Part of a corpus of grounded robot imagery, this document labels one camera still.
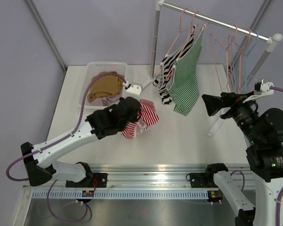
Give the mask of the red white striped tank top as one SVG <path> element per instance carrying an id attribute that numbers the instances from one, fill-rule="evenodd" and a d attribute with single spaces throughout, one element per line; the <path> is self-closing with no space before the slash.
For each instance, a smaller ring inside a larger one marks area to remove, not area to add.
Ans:
<path id="1" fill-rule="evenodd" d="M 138 114 L 139 120 L 137 122 L 130 122 L 126 129 L 121 133 L 126 139 L 134 139 L 141 135 L 149 127 L 153 126 L 159 121 L 156 113 L 154 103 L 146 99 L 140 99 L 141 113 Z"/>

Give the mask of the mauve tank top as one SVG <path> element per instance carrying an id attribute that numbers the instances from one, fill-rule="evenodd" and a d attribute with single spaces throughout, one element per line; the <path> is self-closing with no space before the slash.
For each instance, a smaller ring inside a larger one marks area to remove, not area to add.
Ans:
<path id="1" fill-rule="evenodd" d="M 119 99 L 119 94 L 107 97 L 91 97 L 91 95 L 88 95 L 87 97 L 88 102 L 93 106 L 109 106 L 110 104 L 117 102 Z"/>

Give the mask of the tan tank top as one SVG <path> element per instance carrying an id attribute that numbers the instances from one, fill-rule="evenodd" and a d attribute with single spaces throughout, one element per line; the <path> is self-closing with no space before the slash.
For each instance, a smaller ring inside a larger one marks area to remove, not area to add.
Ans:
<path id="1" fill-rule="evenodd" d="M 116 71 L 101 72 L 92 78 L 92 86 L 87 96 L 87 100 L 90 103 L 97 98 L 111 97 L 121 93 L 123 87 L 122 78 L 124 78 L 124 75 L 119 74 L 119 77 L 115 75 L 106 75 L 101 77 L 101 75 L 105 73 L 117 74 Z"/>

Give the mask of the green white striped tank top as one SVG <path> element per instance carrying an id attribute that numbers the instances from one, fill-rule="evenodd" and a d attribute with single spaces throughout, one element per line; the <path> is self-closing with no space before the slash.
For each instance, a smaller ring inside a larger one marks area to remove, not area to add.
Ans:
<path id="1" fill-rule="evenodd" d="M 166 86 L 175 103 L 174 111 L 184 116 L 189 115 L 199 97 L 196 68 L 202 51 L 205 29 L 206 25 L 203 25 L 190 49 L 176 59 L 172 67 L 172 76 Z"/>

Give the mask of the pink wire hanger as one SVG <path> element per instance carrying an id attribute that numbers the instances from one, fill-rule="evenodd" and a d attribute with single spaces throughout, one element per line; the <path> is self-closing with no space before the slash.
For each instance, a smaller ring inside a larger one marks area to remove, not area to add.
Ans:
<path id="1" fill-rule="evenodd" d="M 226 56 L 229 57 L 229 59 L 231 60 L 229 66 L 228 66 L 228 73 L 231 76 L 232 79 L 232 83 L 233 83 L 233 87 L 234 87 L 234 91 L 235 93 L 241 94 L 243 93 L 243 88 L 242 88 L 242 57 L 244 56 L 245 58 L 245 70 L 246 72 L 248 71 L 248 66 L 247 66 L 247 59 L 248 59 L 248 55 L 250 53 L 250 51 L 247 54 L 244 54 L 244 49 L 247 47 L 248 43 L 250 42 L 251 39 L 251 30 L 248 28 L 248 39 L 246 41 L 245 44 L 239 46 L 236 44 L 235 42 L 235 37 L 237 35 L 237 31 L 235 36 L 229 35 L 227 42 L 228 42 L 228 47 L 227 47 L 227 53 Z M 237 53 L 236 53 L 236 57 L 237 60 L 239 62 L 237 69 L 238 70 L 238 78 L 235 77 L 235 62 L 234 59 L 232 58 L 232 54 L 233 54 L 233 47 L 236 48 Z"/>

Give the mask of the blue wire hanger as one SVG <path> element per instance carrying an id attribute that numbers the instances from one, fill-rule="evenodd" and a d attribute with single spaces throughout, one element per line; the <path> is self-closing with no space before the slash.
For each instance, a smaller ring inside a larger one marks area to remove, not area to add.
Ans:
<path id="1" fill-rule="evenodd" d="M 249 55 L 251 54 L 251 52 L 252 52 L 252 50 L 255 48 L 255 46 L 257 45 L 257 42 L 258 42 L 258 40 L 259 40 L 259 38 L 258 38 L 258 35 L 259 35 L 259 33 L 257 32 L 257 31 L 255 31 L 255 33 L 256 33 L 256 36 L 257 36 L 257 38 L 256 38 L 256 41 L 255 41 L 255 43 L 254 43 L 254 45 L 249 49 L 249 51 L 250 51 L 250 53 L 249 53 Z M 235 77 L 236 78 L 238 78 L 238 70 L 239 69 L 235 69 Z M 246 70 L 245 70 L 245 76 L 244 76 L 244 78 L 245 78 L 245 81 L 244 81 L 244 87 L 242 87 L 243 88 L 243 93 L 246 91 L 246 88 L 247 88 L 247 77 L 248 77 L 248 71 L 246 72 Z"/>

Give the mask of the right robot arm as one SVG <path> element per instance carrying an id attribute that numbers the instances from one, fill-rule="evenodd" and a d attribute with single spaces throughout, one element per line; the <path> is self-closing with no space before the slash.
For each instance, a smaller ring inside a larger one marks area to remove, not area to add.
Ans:
<path id="1" fill-rule="evenodd" d="M 217 186 L 235 214 L 237 226 L 283 226 L 283 110 L 270 108 L 258 113 L 257 96 L 253 93 L 203 94 L 207 114 L 227 111 L 221 119 L 233 119 L 250 145 L 246 158 L 256 186 L 256 203 L 246 200 L 232 182 L 223 163 L 207 166 L 204 181 Z"/>

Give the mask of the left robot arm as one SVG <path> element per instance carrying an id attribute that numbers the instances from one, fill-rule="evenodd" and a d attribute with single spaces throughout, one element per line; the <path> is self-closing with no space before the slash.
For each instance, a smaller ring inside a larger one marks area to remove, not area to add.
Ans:
<path id="1" fill-rule="evenodd" d="M 121 98 L 115 105 L 94 111 L 72 131 L 41 144 L 22 144 L 29 184 L 40 186 L 58 180 L 65 181 L 66 187 L 93 187 L 96 179 L 87 163 L 70 164 L 58 159 L 83 145 L 124 131 L 130 122 L 137 122 L 140 115 L 141 103 L 138 100 Z"/>

